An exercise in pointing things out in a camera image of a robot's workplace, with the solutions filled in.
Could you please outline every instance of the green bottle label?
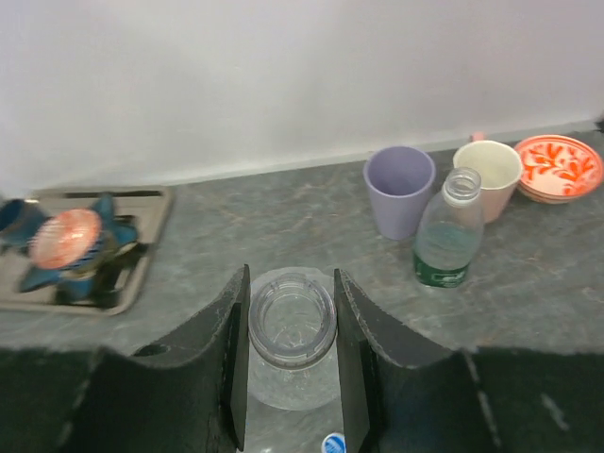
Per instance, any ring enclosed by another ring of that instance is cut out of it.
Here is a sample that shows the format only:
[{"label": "green bottle label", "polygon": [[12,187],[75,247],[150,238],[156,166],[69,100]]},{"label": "green bottle label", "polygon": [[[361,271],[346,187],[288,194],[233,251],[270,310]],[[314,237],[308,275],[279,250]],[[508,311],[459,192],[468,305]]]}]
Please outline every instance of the green bottle label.
[{"label": "green bottle label", "polygon": [[436,269],[423,262],[413,251],[413,267],[417,279],[425,285],[437,288],[455,288],[465,280],[470,264],[459,269],[443,270]]}]

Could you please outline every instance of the clear plastic bottle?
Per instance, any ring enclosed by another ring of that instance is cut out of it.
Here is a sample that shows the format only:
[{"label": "clear plastic bottle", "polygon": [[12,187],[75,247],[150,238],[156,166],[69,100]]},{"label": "clear plastic bottle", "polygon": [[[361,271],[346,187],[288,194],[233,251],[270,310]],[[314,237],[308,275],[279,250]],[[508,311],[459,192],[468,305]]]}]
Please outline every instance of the clear plastic bottle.
[{"label": "clear plastic bottle", "polygon": [[455,168],[429,201],[415,236],[417,279],[437,288],[459,286],[478,251],[483,230],[480,175],[471,168]]},{"label": "clear plastic bottle", "polygon": [[276,269],[251,285],[247,389],[285,411],[309,411],[340,394],[333,278]]}]

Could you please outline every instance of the white wall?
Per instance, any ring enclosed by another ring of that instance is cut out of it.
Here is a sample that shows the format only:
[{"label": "white wall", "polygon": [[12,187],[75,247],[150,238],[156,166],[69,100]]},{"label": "white wall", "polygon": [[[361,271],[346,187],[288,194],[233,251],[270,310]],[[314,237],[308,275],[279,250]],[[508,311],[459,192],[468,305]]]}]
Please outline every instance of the white wall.
[{"label": "white wall", "polygon": [[592,119],[603,5],[0,2],[0,190],[253,172]]}]

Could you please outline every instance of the plastic cup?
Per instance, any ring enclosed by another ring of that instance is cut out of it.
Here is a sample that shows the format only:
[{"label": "plastic cup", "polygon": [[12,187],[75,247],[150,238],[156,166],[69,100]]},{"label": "plastic cup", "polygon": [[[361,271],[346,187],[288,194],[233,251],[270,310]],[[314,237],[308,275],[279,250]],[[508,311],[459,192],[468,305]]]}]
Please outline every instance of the plastic cup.
[{"label": "plastic cup", "polygon": [[419,149],[396,146],[377,151],[362,172],[379,233],[396,241],[414,234],[432,196],[434,160]]},{"label": "plastic cup", "polygon": [[453,156],[453,166],[469,167],[480,173],[480,201],[486,223],[496,220],[505,209],[523,172],[518,153],[491,140],[462,146]]}]

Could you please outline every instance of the water bottle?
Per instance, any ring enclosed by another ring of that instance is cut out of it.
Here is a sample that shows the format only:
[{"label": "water bottle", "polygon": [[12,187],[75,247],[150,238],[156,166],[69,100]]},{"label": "water bottle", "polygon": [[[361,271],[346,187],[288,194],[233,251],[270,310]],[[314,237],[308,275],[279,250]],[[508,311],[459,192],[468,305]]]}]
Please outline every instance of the water bottle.
[{"label": "water bottle", "polygon": [[459,286],[478,251],[483,229],[480,175],[471,168],[455,168],[429,201],[415,236],[417,279],[436,288]]}]

